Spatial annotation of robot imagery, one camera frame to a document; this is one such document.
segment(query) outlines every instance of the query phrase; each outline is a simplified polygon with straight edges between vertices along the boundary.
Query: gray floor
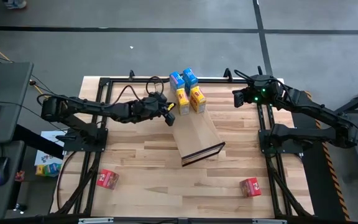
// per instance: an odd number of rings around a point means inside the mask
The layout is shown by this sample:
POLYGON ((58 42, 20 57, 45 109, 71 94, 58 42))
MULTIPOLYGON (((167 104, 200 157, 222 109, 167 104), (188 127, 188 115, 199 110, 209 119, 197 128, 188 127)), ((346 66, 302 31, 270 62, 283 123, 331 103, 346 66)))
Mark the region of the gray floor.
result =
MULTIPOLYGON (((24 11, 0 2, 0 25, 256 29, 251 0, 28 0, 24 11)), ((358 1, 259 0, 265 29, 358 30, 358 1)), ((358 35, 266 35, 275 77, 335 109, 358 92, 358 35)), ((0 31, 0 51, 34 62, 34 75, 54 92, 75 96, 87 75, 168 75, 192 67, 220 77, 226 67, 256 73, 264 67, 258 34, 56 33, 0 31)), ((29 88, 25 106, 40 112, 29 88)), ((54 127, 23 111, 20 123, 35 132, 54 127)), ((358 181, 342 177, 358 163, 354 152, 330 149, 349 214, 358 221, 358 181)), ((26 155, 30 164, 34 155, 26 155)), ((39 179, 29 189, 43 189, 39 179)), ((23 192, 36 198, 36 190, 23 192)), ((46 213, 50 201, 34 199, 27 215, 46 213)))

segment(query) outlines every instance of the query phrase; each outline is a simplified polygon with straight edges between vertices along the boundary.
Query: person's foot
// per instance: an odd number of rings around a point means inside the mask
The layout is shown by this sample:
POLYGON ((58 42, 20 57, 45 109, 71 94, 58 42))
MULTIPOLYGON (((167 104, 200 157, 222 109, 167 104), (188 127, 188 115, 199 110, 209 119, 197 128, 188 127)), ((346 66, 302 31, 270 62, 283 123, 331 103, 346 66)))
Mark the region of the person's foot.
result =
POLYGON ((27 2, 25 0, 3 0, 3 1, 8 9, 23 9, 27 5, 27 2))

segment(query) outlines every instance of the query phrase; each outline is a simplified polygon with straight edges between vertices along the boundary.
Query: wooden table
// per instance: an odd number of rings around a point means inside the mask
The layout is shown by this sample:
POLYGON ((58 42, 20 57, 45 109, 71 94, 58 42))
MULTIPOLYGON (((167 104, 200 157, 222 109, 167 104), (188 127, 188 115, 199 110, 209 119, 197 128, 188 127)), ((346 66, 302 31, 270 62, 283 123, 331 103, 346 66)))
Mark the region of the wooden table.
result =
MULTIPOLYGON (((80 98, 95 100, 100 77, 84 77, 80 98)), ((113 86, 112 101, 127 83, 113 86)), ((131 84, 139 97, 145 84, 131 84)), ((272 218, 272 199, 265 157, 259 149, 259 120, 256 105, 233 106, 232 90, 240 84, 200 84, 207 97, 207 109, 223 141, 217 155, 181 166, 181 157, 172 130, 163 118, 138 124, 121 124, 108 119, 107 150, 102 153, 99 171, 108 169, 120 177, 115 190, 96 186, 92 216, 97 217, 191 217, 191 218, 272 218), (243 198, 239 182, 257 177, 262 195, 243 198)), ((133 100, 126 91, 120 101, 133 100)), ((291 113, 274 110, 276 123, 293 126, 291 113)), ((78 114, 86 122, 91 116, 78 114)), ((60 185, 63 204, 78 185, 84 153, 68 163, 60 185)), ((300 159, 283 154, 288 188, 306 211, 313 213, 305 171, 300 159)), ((280 208, 283 197, 277 186, 280 208)), ((85 207, 88 187, 84 191, 85 207)), ((51 212, 57 210, 56 200, 51 212)))

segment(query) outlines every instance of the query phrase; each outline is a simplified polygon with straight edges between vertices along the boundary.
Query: red cube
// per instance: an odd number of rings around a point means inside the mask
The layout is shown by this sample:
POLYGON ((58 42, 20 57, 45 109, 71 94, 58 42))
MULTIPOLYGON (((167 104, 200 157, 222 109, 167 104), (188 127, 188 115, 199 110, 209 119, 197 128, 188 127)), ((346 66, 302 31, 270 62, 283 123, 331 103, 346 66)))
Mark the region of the red cube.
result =
POLYGON ((119 175, 115 172, 103 169, 96 184, 100 187, 114 190, 116 188, 118 177, 119 175))
POLYGON ((244 197, 253 197, 262 194, 256 177, 241 181, 240 188, 244 197))

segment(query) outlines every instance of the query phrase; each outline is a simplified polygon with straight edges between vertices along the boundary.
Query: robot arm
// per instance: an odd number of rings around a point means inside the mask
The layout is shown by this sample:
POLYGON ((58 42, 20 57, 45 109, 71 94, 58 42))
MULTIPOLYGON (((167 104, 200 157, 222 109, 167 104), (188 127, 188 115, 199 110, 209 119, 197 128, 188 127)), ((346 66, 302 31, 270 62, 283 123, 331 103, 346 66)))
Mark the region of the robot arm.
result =
POLYGON ((75 124, 70 122, 70 117, 76 113, 107 116, 120 123, 138 123, 163 116, 165 122, 172 126, 175 117, 170 110, 174 106, 174 103, 167 102, 166 97, 159 93, 150 93, 148 97, 141 100, 112 105, 82 100, 77 97, 52 95, 44 99, 41 117, 49 122, 61 122, 69 127, 74 127, 75 124))
POLYGON ((306 141, 327 141, 334 146, 349 148, 357 145, 358 128, 342 114, 311 101, 300 90, 284 85, 270 75, 247 75, 235 70, 236 74, 245 78, 249 86, 241 90, 234 90, 234 106, 240 107, 244 103, 260 103, 285 109, 293 113, 303 113, 314 119, 330 125, 328 129, 295 129, 283 124, 275 124, 271 128, 268 141, 273 146, 281 146, 288 139, 306 141))
POLYGON ((172 126, 175 116, 170 110, 174 103, 167 102, 162 93, 149 93, 148 97, 139 100, 132 100, 125 103, 113 103, 106 105, 89 100, 82 100, 77 97, 66 97, 60 95, 44 94, 49 96, 44 99, 41 118, 49 122, 60 122, 74 131, 65 136, 57 136, 63 142, 77 142, 67 148, 86 148, 92 145, 103 145, 106 140, 107 130, 102 130, 94 123, 85 123, 75 116, 76 113, 85 113, 98 116, 107 116, 120 123, 138 123, 155 117, 163 116, 167 125, 172 126))

